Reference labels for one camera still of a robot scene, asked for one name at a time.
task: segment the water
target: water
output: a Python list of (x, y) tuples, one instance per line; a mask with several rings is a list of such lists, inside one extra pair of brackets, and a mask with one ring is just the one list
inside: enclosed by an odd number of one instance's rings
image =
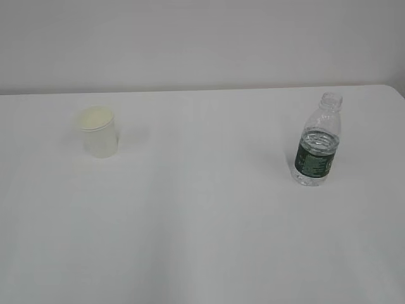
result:
[(306, 129), (299, 141), (293, 178), (305, 186), (319, 186), (330, 170), (339, 138), (323, 129)]

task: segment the white cup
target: white cup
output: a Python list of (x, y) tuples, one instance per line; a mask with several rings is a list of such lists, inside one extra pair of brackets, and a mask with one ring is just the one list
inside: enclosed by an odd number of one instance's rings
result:
[(91, 106), (79, 116), (84, 135), (84, 148), (96, 158), (107, 158), (116, 153), (118, 138), (114, 128), (114, 113), (105, 106)]

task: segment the plastic water bottle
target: plastic water bottle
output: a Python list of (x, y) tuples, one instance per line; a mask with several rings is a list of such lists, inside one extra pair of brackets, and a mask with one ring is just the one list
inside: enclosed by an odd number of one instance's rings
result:
[(305, 124), (292, 169), (293, 178), (304, 186), (319, 186), (329, 174), (339, 145), (342, 100), (340, 94), (325, 93)]

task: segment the green bottle label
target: green bottle label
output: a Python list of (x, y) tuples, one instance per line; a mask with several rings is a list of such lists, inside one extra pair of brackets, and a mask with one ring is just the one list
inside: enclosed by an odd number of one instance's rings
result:
[(298, 172), (308, 177), (324, 177), (329, 174), (334, 157), (335, 153), (321, 156), (311, 154), (299, 144), (296, 157), (296, 169)]

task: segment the bottle neck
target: bottle neck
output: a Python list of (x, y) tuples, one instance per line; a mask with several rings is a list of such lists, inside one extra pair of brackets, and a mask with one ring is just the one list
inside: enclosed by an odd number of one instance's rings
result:
[(339, 112), (342, 109), (342, 96), (338, 93), (325, 93), (319, 102), (322, 110), (330, 112)]

